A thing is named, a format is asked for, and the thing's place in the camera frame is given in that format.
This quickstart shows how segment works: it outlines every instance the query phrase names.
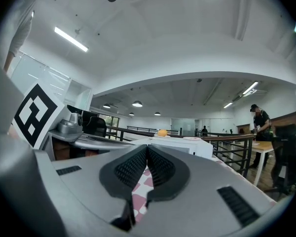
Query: pink patterned cloth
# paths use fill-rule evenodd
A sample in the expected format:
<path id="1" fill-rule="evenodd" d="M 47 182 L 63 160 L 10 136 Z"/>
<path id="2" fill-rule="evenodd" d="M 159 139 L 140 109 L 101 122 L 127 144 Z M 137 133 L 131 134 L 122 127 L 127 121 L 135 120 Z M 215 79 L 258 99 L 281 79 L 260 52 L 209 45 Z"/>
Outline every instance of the pink patterned cloth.
<path id="1" fill-rule="evenodd" d="M 218 164 L 221 164 L 223 167 L 228 168 L 228 170 L 230 170 L 234 174 L 236 174 L 239 177 L 239 179 L 244 180 L 245 182 L 248 182 L 250 185 L 253 186 L 252 183 L 250 183 L 242 175 L 240 175 L 238 172 L 234 171 L 230 166 L 225 164 L 223 161 L 218 159 L 216 156 L 213 155 L 211 160 L 215 161 Z M 133 192 L 132 192 L 134 215 L 135 215 L 136 222 L 139 222 L 147 211 L 147 208 L 146 208 L 147 193 L 151 190 L 153 190 L 152 176 L 151 176 L 151 173 L 150 173 L 148 167 L 146 167 L 138 184 L 135 186 L 135 188 L 133 189 Z M 276 204 L 276 202 L 273 199 L 271 199 L 265 193 L 263 193 L 263 194 L 270 201 L 270 204 L 272 206 L 274 206 Z"/>

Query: black rubber pad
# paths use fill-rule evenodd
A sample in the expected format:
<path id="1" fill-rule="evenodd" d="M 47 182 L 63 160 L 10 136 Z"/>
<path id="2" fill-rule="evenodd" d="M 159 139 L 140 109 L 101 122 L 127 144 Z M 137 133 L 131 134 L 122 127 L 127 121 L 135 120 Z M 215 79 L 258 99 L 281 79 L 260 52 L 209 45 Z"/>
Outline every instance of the black rubber pad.
<path id="1" fill-rule="evenodd" d="M 62 168 L 62 169 L 57 169 L 57 174 L 62 176 L 62 175 L 66 175 L 72 172 L 75 172 L 77 170 L 80 170 L 81 168 L 79 166 L 72 166 L 72 167 L 68 167 L 68 168 Z"/>
<path id="2" fill-rule="evenodd" d="M 217 191 L 242 227 L 258 219 L 259 215 L 256 211 L 231 186 L 218 189 Z"/>

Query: black monitor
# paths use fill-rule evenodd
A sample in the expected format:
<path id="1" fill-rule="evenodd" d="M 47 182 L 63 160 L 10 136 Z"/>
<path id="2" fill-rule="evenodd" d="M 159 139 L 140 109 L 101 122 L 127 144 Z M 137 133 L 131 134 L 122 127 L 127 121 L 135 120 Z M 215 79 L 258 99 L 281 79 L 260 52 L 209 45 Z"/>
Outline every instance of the black monitor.
<path id="1" fill-rule="evenodd" d="M 98 117 L 98 113 L 82 111 L 83 127 L 89 124 L 91 117 Z"/>
<path id="2" fill-rule="evenodd" d="M 78 113 L 80 115 L 82 115 L 82 110 L 81 109 L 78 109 L 76 107 L 73 107 L 71 105 L 67 105 L 67 108 L 69 111 L 71 111 L 72 113 Z"/>

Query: person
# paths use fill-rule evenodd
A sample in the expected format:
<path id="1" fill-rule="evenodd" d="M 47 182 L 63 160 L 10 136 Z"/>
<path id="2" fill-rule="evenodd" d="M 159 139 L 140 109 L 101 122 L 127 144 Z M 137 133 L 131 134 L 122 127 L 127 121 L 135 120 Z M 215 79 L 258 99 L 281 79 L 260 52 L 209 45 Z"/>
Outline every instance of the person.
<path id="1" fill-rule="evenodd" d="M 206 126 L 204 126 L 204 128 L 202 129 L 202 132 L 208 132 Z"/>
<path id="2" fill-rule="evenodd" d="M 270 136 L 270 118 L 266 111 L 262 110 L 256 104 L 253 104 L 250 109 L 251 115 L 253 116 L 253 123 L 257 131 L 256 140 L 257 141 L 271 141 Z M 256 158 L 249 168 L 257 168 L 261 158 L 261 153 L 256 154 Z M 265 167 L 268 159 L 268 153 L 265 153 L 263 167 Z"/>
<path id="3" fill-rule="evenodd" d="M 35 2 L 36 0 L 18 0 L 1 26 L 0 67 L 5 73 L 30 34 Z"/>

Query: black cap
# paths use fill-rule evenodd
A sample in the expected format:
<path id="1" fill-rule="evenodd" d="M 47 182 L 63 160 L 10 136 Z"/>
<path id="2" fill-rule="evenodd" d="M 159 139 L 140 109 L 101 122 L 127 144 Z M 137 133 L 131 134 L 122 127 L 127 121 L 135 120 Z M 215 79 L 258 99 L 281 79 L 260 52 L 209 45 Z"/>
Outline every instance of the black cap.
<path id="1" fill-rule="evenodd" d="M 256 104 L 252 105 L 252 106 L 251 106 L 251 109 L 250 109 L 250 112 L 254 112 L 253 109 L 255 109 L 255 108 L 257 108 L 257 107 L 258 107 L 258 106 L 257 106 Z"/>

